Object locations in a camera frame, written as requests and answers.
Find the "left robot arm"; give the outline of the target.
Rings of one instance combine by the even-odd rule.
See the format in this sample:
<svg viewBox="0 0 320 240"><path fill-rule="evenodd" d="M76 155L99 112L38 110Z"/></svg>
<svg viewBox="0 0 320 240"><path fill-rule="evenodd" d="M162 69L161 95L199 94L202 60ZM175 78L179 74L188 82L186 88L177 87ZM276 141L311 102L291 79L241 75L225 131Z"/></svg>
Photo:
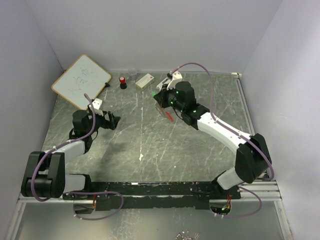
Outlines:
<svg viewBox="0 0 320 240"><path fill-rule="evenodd" d="M66 162L86 154L94 141L92 134L100 128L115 130L121 117L110 111L102 114L77 110L72 114L73 128L68 140L47 151L30 153L24 172L21 194L40 202L59 198L67 184Z"/></svg>

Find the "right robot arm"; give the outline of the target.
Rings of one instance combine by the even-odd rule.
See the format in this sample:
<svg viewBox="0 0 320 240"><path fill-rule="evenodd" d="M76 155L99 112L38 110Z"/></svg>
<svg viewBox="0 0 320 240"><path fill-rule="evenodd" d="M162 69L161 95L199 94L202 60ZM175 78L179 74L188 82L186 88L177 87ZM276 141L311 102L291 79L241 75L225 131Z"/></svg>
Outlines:
<svg viewBox="0 0 320 240"><path fill-rule="evenodd" d="M185 124L214 137L235 154L234 167L221 173L212 182L212 193L216 198L223 199L229 194L230 188L238 184L254 182L272 167L265 138L258 133L250 135L240 131L219 119L197 102L189 82L180 80L172 85L166 79L156 88L159 92L154 99L161 108L172 108Z"/></svg>

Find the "metal key organizer red handle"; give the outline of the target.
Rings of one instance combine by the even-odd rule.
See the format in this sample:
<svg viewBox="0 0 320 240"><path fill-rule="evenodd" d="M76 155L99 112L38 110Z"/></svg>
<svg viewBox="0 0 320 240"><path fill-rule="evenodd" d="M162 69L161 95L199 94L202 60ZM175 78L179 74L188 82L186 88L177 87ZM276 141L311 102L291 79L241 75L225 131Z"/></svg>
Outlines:
<svg viewBox="0 0 320 240"><path fill-rule="evenodd" d="M163 116L164 118L170 120L170 122L174 122L173 117L171 116L171 114L167 111L165 111L163 108L161 108L157 103L155 104L156 109L158 110L158 112L160 113L161 116Z"/></svg>

